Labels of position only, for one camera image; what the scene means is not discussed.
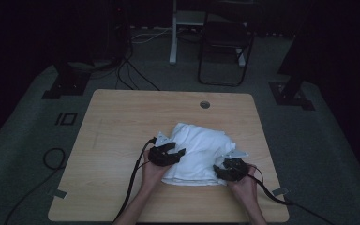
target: table top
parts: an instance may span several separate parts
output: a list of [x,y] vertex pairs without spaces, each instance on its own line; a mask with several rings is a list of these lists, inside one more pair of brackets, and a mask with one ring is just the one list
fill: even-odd
[[[200,106],[208,101],[210,107]],[[49,219],[112,221],[125,199],[134,164],[145,143],[161,131],[170,136],[177,123],[223,130],[249,153],[245,162],[263,173],[269,190],[279,181],[253,97],[249,94],[97,90],[83,119]],[[139,171],[130,199],[142,179]],[[284,222],[286,206],[258,187],[267,221]],[[179,187],[161,183],[139,222],[246,222],[241,205],[225,186]]]

